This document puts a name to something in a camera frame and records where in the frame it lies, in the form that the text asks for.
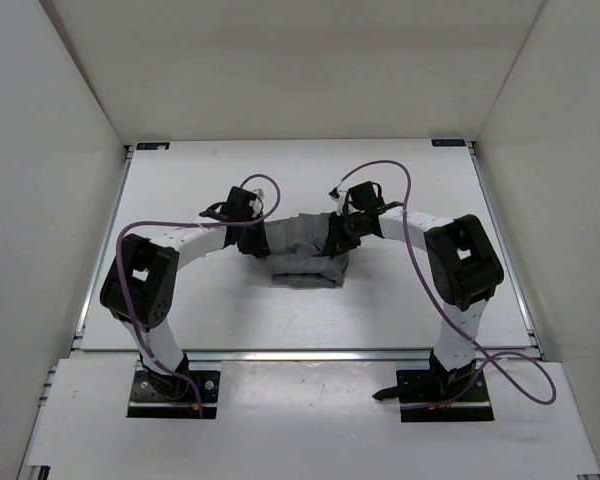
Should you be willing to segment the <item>grey pleated skirt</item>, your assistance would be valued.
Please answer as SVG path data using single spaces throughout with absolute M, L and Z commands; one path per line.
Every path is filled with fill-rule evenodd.
M 260 263 L 276 287 L 292 289 L 339 288 L 343 285 L 349 254 L 324 255 L 329 214 L 305 214 L 266 222 L 270 254 Z

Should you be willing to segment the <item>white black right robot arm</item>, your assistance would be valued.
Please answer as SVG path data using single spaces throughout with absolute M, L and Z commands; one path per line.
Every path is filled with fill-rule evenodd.
M 400 202 L 387 203 L 381 186 L 367 181 L 329 196 L 337 203 L 329 216 L 322 253 L 335 256 L 361 244 L 365 236 L 404 243 L 408 252 L 426 253 L 432 286 L 425 292 L 439 299 L 442 323 L 429 357 L 428 387 L 440 400 L 451 400 L 475 371 L 475 340 L 482 314 L 504 270 L 474 215 L 456 219 L 410 211 Z

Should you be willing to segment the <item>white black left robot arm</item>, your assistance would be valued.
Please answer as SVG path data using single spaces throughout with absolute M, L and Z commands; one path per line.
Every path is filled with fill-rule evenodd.
M 138 221 L 121 230 L 100 303 L 129 331 L 151 385 L 167 400 L 202 407 L 199 384 L 168 323 L 178 271 L 262 232 L 271 214 L 262 190 L 241 184 L 191 223 Z

